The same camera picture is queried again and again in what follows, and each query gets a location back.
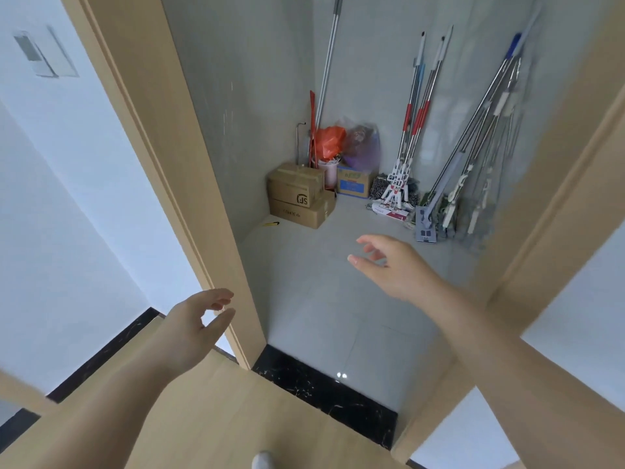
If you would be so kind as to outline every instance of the hand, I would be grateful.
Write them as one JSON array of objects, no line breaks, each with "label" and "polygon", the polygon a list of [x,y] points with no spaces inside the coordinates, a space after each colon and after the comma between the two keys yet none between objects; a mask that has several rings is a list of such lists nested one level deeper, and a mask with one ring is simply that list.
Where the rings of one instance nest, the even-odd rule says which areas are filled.
[{"label": "hand", "polygon": [[163,370],[171,379],[191,370],[206,357],[234,317],[230,308],[207,327],[202,316],[208,309],[219,311],[234,294],[220,288],[196,293],[174,306],[138,358]]},{"label": "hand", "polygon": [[[424,310],[427,297],[445,287],[445,282],[406,242],[386,235],[363,235],[356,241],[364,244],[363,251],[370,254],[369,258],[350,255],[348,261],[389,296]],[[374,263],[378,260],[386,263]]]}]

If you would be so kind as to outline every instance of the blue label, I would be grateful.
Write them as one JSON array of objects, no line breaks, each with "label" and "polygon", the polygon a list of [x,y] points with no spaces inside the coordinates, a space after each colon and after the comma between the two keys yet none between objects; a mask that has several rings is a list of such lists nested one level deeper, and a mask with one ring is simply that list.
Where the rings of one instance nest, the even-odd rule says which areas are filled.
[{"label": "blue label", "polygon": [[342,179],[340,181],[340,189],[342,191],[358,192],[364,194],[364,184],[362,182],[351,182],[350,180]]}]

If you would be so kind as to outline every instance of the plastic bag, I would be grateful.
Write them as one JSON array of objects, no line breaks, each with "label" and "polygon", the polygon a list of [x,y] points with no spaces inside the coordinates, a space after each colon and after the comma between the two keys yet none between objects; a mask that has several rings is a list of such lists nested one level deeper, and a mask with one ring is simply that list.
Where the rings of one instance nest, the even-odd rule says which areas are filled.
[{"label": "plastic bag", "polygon": [[343,142],[346,136],[345,128],[340,126],[317,130],[315,134],[317,158],[323,161],[330,161],[337,157],[343,150]]},{"label": "plastic bag", "polygon": [[380,165],[380,136],[375,125],[350,128],[343,145],[343,162],[357,171],[376,171]]}]

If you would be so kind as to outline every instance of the forearm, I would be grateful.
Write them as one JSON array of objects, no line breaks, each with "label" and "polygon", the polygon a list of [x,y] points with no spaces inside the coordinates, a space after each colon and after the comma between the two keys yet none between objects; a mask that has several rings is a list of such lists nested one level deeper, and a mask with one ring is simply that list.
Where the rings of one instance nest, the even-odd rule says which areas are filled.
[{"label": "forearm", "polygon": [[625,466],[625,415],[441,282],[425,311],[528,469]]},{"label": "forearm", "polygon": [[36,469],[124,468],[147,414],[170,381],[170,375],[135,357],[61,428]]}]

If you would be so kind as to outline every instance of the orange plastic bag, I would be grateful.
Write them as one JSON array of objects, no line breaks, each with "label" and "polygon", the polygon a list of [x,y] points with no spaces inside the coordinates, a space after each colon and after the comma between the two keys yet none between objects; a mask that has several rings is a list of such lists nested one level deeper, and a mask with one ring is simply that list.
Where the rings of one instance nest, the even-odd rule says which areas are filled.
[{"label": "orange plastic bag", "polygon": [[315,135],[315,148],[317,158],[322,161],[330,161],[343,151],[343,141],[347,136],[345,128],[333,126],[317,130]]}]

